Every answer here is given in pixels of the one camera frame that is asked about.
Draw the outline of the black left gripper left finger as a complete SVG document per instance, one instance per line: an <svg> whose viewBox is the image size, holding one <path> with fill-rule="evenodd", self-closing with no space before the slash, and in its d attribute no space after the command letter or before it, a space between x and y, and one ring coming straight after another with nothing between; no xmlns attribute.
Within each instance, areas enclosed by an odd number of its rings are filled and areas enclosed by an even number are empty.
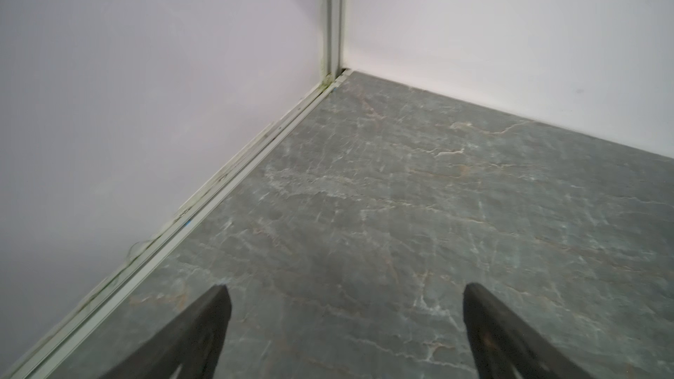
<svg viewBox="0 0 674 379"><path fill-rule="evenodd" d="M104 378L212 378L232 315L226 285L214 285Z"/></svg>

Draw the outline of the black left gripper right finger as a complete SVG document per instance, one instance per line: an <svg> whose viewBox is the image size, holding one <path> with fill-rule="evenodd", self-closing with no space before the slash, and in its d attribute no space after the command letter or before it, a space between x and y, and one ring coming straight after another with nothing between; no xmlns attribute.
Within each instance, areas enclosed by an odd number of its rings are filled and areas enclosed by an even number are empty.
<svg viewBox="0 0 674 379"><path fill-rule="evenodd" d="M482 284L471 282L466 285L463 320L481 379L593 377Z"/></svg>

